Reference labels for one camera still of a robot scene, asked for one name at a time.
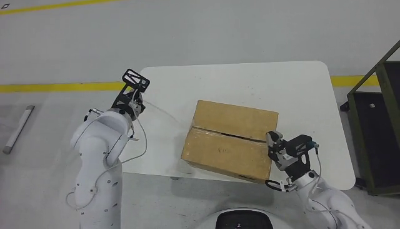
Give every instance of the cardboard box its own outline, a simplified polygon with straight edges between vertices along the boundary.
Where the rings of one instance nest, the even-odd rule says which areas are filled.
[[[278,113],[199,100],[181,158],[191,166],[242,180],[269,179],[266,133]]]

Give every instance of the floor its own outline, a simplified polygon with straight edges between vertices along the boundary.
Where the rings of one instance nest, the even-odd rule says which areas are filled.
[[[0,0],[0,7],[71,1],[81,0]],[[331,75],[362,75],[398,41],[399,1],[127,0],[0,10],[0,84],[118,81],[126,68],[261,61],[320,60]],[[348,91],[335,88],[338,105]],[[78,228],[64,201],[81,164],[69,140],[86,110],[106,109],[115,94],[0,93],[0,118],[11,124],[36,105],[15,149],[0,153],[0,228]],[[341,118],[358,175],[348,118]],[[11,131],[0,127],[0,145]],[[193,228],[233,206],[309,228],[294,193],[262,185],[124,174],[123,188],[122,228]],[[399,198],[345,192],[372,228],[398,228]]]

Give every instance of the white pipe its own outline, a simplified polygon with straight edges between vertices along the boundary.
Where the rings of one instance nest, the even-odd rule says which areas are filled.
[[[25,112],[22,114],[21,118],[19,119],[18,128],[17,128],[17,130],[15,130],[12,133],[10,139],[8,139],[6,146],[2,150],[3,153],[5,153],[7,155],[10,154],[10,152],[13,149],[13,146],[15,144],[15,141],[18,139],[19,134],[23,130],[24,125],[25,125],[26,121],[28,120],[29,115],[31,115],[33,108],[35,108],[35,106],[27,106],[26,107]]]

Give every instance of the cable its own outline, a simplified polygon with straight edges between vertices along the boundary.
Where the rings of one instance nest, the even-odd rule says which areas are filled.
[[[270,189],[272,189],[272,190],[275,190],[275,191],[283,191],[283,190],[281,189],[281,184],[279,184],[278,181],[275,181],[275,180],[266,180],[266,181],[265,181],[265,185],[268,186],[268,187],[269,187]]]
[[[323,174],[323,168],[322,168],[322,165],[321,165],[321,160],[319,159],[318,151],[316,151],[316,154],[317,154],[317,159],[318,159],[318,164],[319,164],[319,176],[318,176],[317,181],[314,183],[314,186],[312,186],[312,188],[308,192],[307,201],[310,199],[311,194],[313,194],[315,192],[315,189],[317,188],[317,186],[319,184],[319,181],[321,180],[321,176]]]
[[[133,112],[133,114],[134,114],[134,116],[135,116],[137,122],[139,123],[139,126],[142,128],[142,131],[143,131],[143,134],[144,134],[145,147],[144,147],[143,153],[141,153],[141,154],[138,155],[138,156],[135,156],[135,157],[133,157],[133,158],[130,158],[130,159],[128,159],[128,160],[125,160],[125,161],[121,162],[121,165],[124,164],[124,163],[126,163],[126,162],[128,162],[128,161],[131,161],[131,160],[134,160],[134,159],[137,159],[137,158],[142,157],[142,156],[147,152],[147,150],[148,150],[148,137],[147,137],[146,131],[144,130],[143,125],[142,125],[142,123],[140,122],[140,120],[139,120],[139,118],[138,118],[136,112]],[[108,168],[108,169],[105,170],[104,172],[102,172],[102,173],[96,178],[96,181],[94,182],[94,188],[95,188],[96,190],[97,190],[97,188],[98,188],[98,180],[100,179],[100,177],[102,177],[103,174],[105,174],[106,172],[108,172],[108,171],[111,170],[111,169],[114,169],[114,168],[117,167],[117,166],[119,166],[118,163],[115,164],[114,166]],[[93,192],[92,198],[91,198],[91,199],[89,200],[89,202],[88,202],[86,205],[84,205],[84,206],[73,206],[73,205],[69,204],[69,202],[68,202],[68,197],[69,197],[71,194],[73,194],[73,193],[75,193],[75,191],[72,191],[72,192],[68,193],[68,194],[66,195],[66,197],[65,197],[65,201],[66,201],[67,205],[68,205],[69,207],[71,207],[72,209],[74,209],[74,210],[80,210],[80,209],[83,209],[83,208],[87,207],[87,206],[93,201],[94,196],[96,196],[96,193],[97,193],[97,192]]]
[[[304,204],[304,207],[307,211],[311,212],[311,213],[330,213],[331,216],[334,218],[334,221],[336,223],[336,228],[338,227],[338,223],[336,222],[335,217],[333,216],[333,213],[340,213],[346,217],[348,217],[356,226],[357,228],[364,228],[361,224],[359,224],[358,222],[356,222],[353,218],[351,218],[349,215],[345,214],[342,211],[339,210],[332,210],[332,209],[327,209],[325,206],[323,206],[320,202],[316,201],[316,200],[311,200],[310,196],[311,194],[313,194],[315,192],[315,189],[317,188],[319,181],[321,180],[321,176],[322,176],[322,165],[321,165],[321,160],[319,159],[319,155],[318,155],[318,151],[316,151],[317,154],[317,159],[318,159],[318,163],[319,163],[319,176],[317,181],[314,183],[314,185],[312,186],[312,189],[309,191],[308,196],[307,196],[307,201]],[[320,204],[321,206],[323,206],[325,208],[325,210],[310,210],[308,207],[308,200],[311,200],[313,202],[316,202],[318,204]]]
[[[145,102],[146,104],[149,104],[150,106],[152,106],[153,108],[156,108],[158,111],[164,113],[165,115],[168,115],[170,118],[172,118],[176,123],[178,123],[181,126],[184,126],[181,122],[179,122],[174,116],[172,116],[171,114],[169,114],[167,111],[165,111],[162,108],[159,108],[158,106],[156,106],[155,104],[152,104],[146,100],[143,100],[143,102]]]

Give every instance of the white cable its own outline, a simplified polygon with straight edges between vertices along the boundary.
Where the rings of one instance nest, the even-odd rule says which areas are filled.
[[[137,122],[139,123],[139,126],[142,128],[142,131],[143,131],[143,134],[144,134],[145,147],[144,147],[144,151],[143,151],[142,154],[140,154],[140,155],[138,155],[138,156],[135,156],[135,157],[133,157],[133,158],[130,158],[130,159],[128,159],[128,160],[125,160],[125,161],[121,162],[121,165],[122,165],[123,163],[128,162],[128,161],[131,161],[131,160],[134,160],[134,159],[137,159],[137,158],[142,157],[142,156],[147,152],[147,150],[148,150],[148,137],[147,137],[147,135],[146,135],[146,132],[145,132],[145,130],[144,130],[144,128],[143,128],[143,125],[142,125],[142,123],[140,122],[140,120],[139,120],[139,118],[138,118],[138,116],[137,116],[137,114],[136,114],[135,111],[133,112],[133,114],[134,114],[134,116],[135,116]],[[98,188],[98,180],[100,179],[100,177],[102,177],[103,174],[105,174],[106,172],[108,172],[109,170],[111,170],[111,169],[113,169],[113,168],[115,168],[115,167],[117,167],[117,166],[119,166],[118,163],[115,164],[114,166],[108,168],[106,171],[102,172],[102,173],[96,178],[96,181],[94,182],[94,187],[95,187],[96,190],[97,190],[97,188]],[[84,206],[73,206],[73,205],[69,204],[69,202],[68,202],[68,197],[69,197],[71,194],[73,194],[73,193],[75,193],[75,191],[72,191],[72,192],[68,193],[68,194],[66,195],[66,197],[65,197],[65,201],[66,201],[67,205],[68,205],[69,207],[71,207],[72,209],[74,209],[74,210],[80,210],[80,209],[83,209],[83,208],[87,207],[87,206],[93,201],[93,198],[94,198],[94,196],[96,196],[96,193],[97,193],[97,192],[93,192],[92,198],[91,198],[91,199],[89,200],[89,202],[88,202],[86,205],[84,205]]]
[[[318,159],[318,163],[319,163],[319,176],[318,176],[318,179],[317,179],[317,181],[315,182],[315,184],[312,186],[312,189],[308,192],[307,200],[306,200],[306,203],[304,204],[305,209],[306,209],[307,211],[311,212],[311,213],[330,213],[330,214],[332,214],[332,213],[340,213],[340,214],[342,214],[342,215],[348,217],[351,221],[353,221],[354,224],[357,226],[357,228],[360,228],[360,226],[362,226],[362,225],[360,225],[359,223],[357,223],[353,218],[351,218],[349,215],[345,214],[345,213],[342,212],[342,211],[339,211],[339,210],[332,210],[332,209],[326,209],[326,208],[325,208],[325,210],[310,210],[310,209],[309,209],[309,207],[308,207],[308,202],[309,202],[309,200],[310,200],[310,196],[315,192],[315,189],[317,188],[317,186],[318,186],[318,184],[319,184],[319,181],[321,180],[322,173],[323,173],[323,169],[322,169],[322,165],[321,165],[321,160],[319,159],[319,155],[318,155],[318,154],[317,154],[317,159]]]
[[[321,180],[321,176],[322,176],[322,174],[323,174],[323,168],[322,168],[321,160],[319,159],[319,155],[318,155],[318,154],[317,154],[317,159],[318,159],[318,164],[319,164],[319,176],[318,176],[317,181],[314,183],[314,185],[312,186],[312,188],[311,188],[310,191],[308,192],[307,202],[305,203],[305,206],[306,206],[306,210],[307,210],[307,211],[311,211],[311,210],[308,209],[307,204],[308,204],[308,201],[309,201],[309,199],[310,199],[311,194],[313,194],[313,193],[315,192],[315,189],[317,188],[317,186],[318,186],[318,184],[319,184],[319,181]]]
[[[143,102],[145,102],[146,104],[149,104],[150,106],[152,106],[153,108],[156,108],[158,111],[164,113],[165,115],[168,115],[170,118],[172,118],[176,123],[178,123],[181,126],[184,126],[181,122],[179,122],[179,120],[177,120],[174,116],[172,116],[171,114],[169,114],[167,111],[165,111],[162,108],[159,108],[158,106],[156,106],[155,104],[152,104],[146,100],[143,100]]]

